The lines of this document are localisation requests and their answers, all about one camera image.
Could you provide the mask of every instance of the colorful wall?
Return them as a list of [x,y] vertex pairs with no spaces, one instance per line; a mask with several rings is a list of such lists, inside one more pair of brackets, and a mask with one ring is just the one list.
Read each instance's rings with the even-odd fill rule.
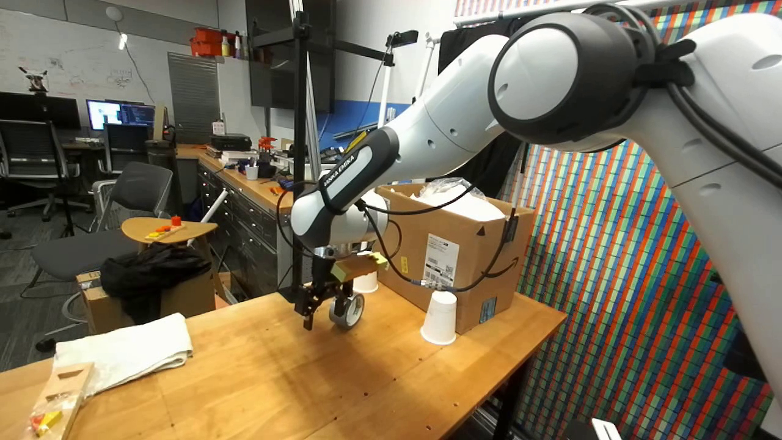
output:
[[[459,0],[459,15],[536,0]],[[686,3],[653,13],[664,42],[777,3]],[[536,358],[519,421],[536,438],[614,421],[625,438],[750,438],[773,394],[727,367],[738,318],[650,156],[530,149],[512,191],[537,210],[521,290],[568,312]]]

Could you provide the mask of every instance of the wheel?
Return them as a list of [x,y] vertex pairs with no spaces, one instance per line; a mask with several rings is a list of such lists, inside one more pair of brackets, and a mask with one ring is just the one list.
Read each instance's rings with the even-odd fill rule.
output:
[[365,315],[365,295],[363,294],[352,294],[345,298],[345,312],[338,312],[338,301],[333,303],[333,322],[342,331],[352,331],[363,315]]

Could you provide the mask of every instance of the cardboard box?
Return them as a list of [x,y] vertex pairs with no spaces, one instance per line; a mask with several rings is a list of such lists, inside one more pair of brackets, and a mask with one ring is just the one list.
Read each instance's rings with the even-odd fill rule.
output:
[[[135,326],[122,312],[121,301],[111,298],[100,289],[100,271],[77,277],[89,307],[91,332],[111,332],[126,326]],[[176,283],[161,294],[161,315],[183,312],[187,318],[216,311],[216,281],[212,271],[203,271],[194,279]]]
[[[377,194],[389,200],[391,210],[430,208],[410,199],[420,194],[420,185],[381,185]],[[519,290],[536,212],[528,208],[513,210],[512,204],[493,199],[491,206],[496,206],[507,221],[513,212],[515,224],[507,221],[476,223],[448,210],[433,210],[426,216],[391,216],[391,221],[399,223],[399,230],[387,228],[385,232],[387,248],[394,255],[391,261],[408,279],[420,281],[422,277],[440,277],[443,281],[464,289],[480,281],[486,270],[488,274],[496,274],[481,279],[470,290],[457,290],[457,332],[468,332],[470,327],[507,311]],[[378,270],[378,281],[416,303],[420,311],[430,303],[433,289],[403,281],[391,266]]]

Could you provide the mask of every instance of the towel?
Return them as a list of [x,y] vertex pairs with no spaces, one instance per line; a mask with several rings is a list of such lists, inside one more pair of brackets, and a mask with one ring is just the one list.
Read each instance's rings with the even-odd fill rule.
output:
[[85,397],[96,397],[156,370],[183,367],[192,354],[194,342],[187,318],[173,312],[145,326],[58,342],[53,370],[91,362],[96,372],[85,387]]

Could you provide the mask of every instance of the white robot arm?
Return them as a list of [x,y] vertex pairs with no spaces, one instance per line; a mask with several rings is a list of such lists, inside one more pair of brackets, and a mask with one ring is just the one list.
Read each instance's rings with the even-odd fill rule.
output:
[[782,21],[771,15],[722,20],[664,51],[634,9],[545,15],[512,40],[470,46],[320,191],[299,199],[292,223],[308,248],[360,241],[369,224],[354,204],[372,185],[448,174],[504,130],[558,149],[635,140],[673,185],[782,397],[780,116]]

